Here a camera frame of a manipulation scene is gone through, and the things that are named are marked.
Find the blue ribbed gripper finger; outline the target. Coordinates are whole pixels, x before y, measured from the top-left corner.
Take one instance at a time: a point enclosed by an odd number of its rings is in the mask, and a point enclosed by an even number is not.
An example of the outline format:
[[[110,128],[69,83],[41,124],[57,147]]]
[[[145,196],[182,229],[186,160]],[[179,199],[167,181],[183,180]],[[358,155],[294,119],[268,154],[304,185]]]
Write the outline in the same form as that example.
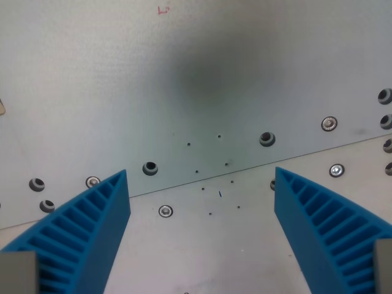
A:
[[[103,293],[131,214],[121,170],[16,237],[3,252],[35,252],[40,293]]]
[[[311,293],[375,293],[373,248],[391,224],[296,173],[275,169],[274,212]]]

